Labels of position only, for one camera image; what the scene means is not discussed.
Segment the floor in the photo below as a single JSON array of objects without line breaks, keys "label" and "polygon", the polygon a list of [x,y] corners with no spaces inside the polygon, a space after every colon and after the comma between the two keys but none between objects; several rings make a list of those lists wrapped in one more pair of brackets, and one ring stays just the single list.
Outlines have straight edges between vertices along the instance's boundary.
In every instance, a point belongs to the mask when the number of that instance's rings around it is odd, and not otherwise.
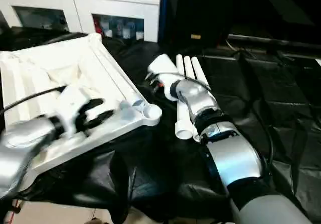
[{"label": "floor", "polygon": [[[85,224],[93,218],[101,219],[103,222],[112,224],[110,214],[107,210],[80,208],[73,206],[56,205],[50,203],[25,202],[19,214],[14,215],[11,224]],[[170,224],[210,224],[212,219],[186,219],[176,218]],[[125,224],[157,224],[142,212],[132,208]]]}]

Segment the black tablecloth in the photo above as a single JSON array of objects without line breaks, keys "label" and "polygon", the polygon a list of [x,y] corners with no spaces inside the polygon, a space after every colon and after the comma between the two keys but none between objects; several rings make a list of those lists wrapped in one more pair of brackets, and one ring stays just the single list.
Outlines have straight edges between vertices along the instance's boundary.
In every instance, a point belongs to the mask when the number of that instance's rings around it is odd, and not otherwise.
[{"label": "black tablecloth", "polygon": [[[13,28],[0,35],[0,50],[79,36],[83,34]],[[142,86],[147,66],[167,47],[113,39],[103,43],[148,100],[162,108],[160,123],[140,127],[43,173],[19,198],[105,208],[115,223],[124,221],[130,206],[159,221],[174,216],[230,219],[227,199],[220,183],[210,177],[200,146],[174,135],[175,104]],[[182,52],[191,54],[188,49]],[[169,55],[174,59],[177,53]],[[270,184],[301,204],[312,221],[321,222],[321,67],[315,60],[226,57],[230,54],[210,51],[204,54],[210,56],[199,56],[221,109],[267,156],[260,116],[274,142]]]}]

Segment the white cabinet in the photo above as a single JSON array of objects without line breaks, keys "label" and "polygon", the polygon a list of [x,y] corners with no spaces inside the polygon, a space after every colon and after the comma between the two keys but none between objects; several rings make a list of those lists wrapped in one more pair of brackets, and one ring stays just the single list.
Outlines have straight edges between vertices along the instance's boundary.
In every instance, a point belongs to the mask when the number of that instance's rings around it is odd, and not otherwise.
[{"label": "white cabinet", "polygon": [[75,0],[75,3],[85,33],[102,30],[108,36],[157,42],[157,5],[114,0]]},{"label": "white cabinet", "polygon": [[0,0],[7,24],[157,42],[161,0]]},{"label": "white cabinet", "polygon": [[81,32],[74,0],[0,0],[7,24]]}]

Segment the glass cabinet door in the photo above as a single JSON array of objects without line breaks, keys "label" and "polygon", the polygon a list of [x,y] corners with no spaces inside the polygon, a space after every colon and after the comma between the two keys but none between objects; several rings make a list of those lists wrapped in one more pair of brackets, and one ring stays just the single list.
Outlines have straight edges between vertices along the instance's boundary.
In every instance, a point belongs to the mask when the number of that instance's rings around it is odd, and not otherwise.
[{"label": "glass cabinet door", "polygon": [[2,15],[2,12],[0,11],[0,34],[5,30],[9,28],[4,16]]},{"label": "glass cabinet door", "polygon": [[13,6],[23,27],[69,31],[62,10]]},{"label": "glass cabinet door", "polygon": [[95,31],[107,37],[144,40],[144,19],[92,14]]}]

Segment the yellow label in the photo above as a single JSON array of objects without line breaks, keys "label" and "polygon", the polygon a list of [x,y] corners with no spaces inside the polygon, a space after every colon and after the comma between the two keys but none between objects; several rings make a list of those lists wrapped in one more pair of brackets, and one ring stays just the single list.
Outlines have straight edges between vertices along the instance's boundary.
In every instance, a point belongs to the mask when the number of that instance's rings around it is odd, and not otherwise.
[{"label": "yellow label", "polygon": [[201,38],[201,35],[191,34],[191,39],[197,39],[197,40],[199,40],[200,38]]}]

